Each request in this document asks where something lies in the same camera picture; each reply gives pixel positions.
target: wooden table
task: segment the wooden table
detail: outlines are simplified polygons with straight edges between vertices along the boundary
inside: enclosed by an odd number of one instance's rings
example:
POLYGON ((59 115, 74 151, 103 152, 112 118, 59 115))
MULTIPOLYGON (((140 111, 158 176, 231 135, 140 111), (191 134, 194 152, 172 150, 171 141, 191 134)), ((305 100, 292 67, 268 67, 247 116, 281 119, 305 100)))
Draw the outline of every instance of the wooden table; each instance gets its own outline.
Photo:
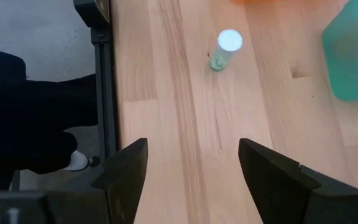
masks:
POLYGON ((112 0, 122 146, 149 139, 137 223, 260 223, 240 138, 358 187, 358 103, 333 97, 320 42, 345 2, 112 0), (244 45, 215 73, 227 28, 244 45))

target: teal plastic container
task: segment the teal plastic container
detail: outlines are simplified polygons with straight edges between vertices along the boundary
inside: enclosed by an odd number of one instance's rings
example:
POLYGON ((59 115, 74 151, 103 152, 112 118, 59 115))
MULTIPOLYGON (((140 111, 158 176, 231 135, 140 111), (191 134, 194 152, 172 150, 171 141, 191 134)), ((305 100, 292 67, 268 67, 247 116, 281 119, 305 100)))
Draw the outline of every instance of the teal plastic container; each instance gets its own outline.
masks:
POLYGON ((358 0, 350 0, 322 34, 329 81, 336 97, 358 101, 358 0))

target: shoe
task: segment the shoe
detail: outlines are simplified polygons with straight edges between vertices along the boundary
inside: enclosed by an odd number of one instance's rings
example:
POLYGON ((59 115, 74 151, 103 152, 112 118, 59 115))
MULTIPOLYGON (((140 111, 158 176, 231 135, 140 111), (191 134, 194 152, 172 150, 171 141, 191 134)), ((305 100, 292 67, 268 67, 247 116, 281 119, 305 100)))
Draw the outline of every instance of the shoe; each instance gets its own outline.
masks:
POLYGON ((89 164, 88 157, 82 152, 75 150, 71 155, 71 160, 69 165, 63 170, 80 171, 85 169, 88 166, 88 164, 89 164))

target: wood grain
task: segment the wood grain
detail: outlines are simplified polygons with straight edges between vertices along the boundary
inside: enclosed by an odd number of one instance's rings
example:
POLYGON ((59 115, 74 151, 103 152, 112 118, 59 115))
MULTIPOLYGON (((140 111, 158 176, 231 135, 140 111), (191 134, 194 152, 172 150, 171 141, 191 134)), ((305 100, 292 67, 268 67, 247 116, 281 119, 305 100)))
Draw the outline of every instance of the wood grain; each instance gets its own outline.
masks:
POLYGON ((346 0, 112 0, 123 146, 149 139, 137 223, 261 223, 250 138, 358 187, 358 103, 333 97, 320 35, 346 0), (208 67, 223 29, 244 47, 208 67))

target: gray floor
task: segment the gray floor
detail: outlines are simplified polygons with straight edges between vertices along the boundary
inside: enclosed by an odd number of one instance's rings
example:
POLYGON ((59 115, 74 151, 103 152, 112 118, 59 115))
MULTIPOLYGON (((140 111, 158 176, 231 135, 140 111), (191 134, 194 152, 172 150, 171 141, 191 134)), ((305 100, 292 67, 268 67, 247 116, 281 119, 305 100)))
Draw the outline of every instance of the gray floor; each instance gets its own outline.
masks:
MULTIPOLYGON (((0 51, 23 59, 29 80, 62 81, 94 73, 90 30, 73 0, 0 0, 0 51)), ((69 132, 77 137, 78 150, 96 155, 96 127, 69 132)), ((21 189, 51 189, 78 174, 37 175, 25 170, 21 189)))

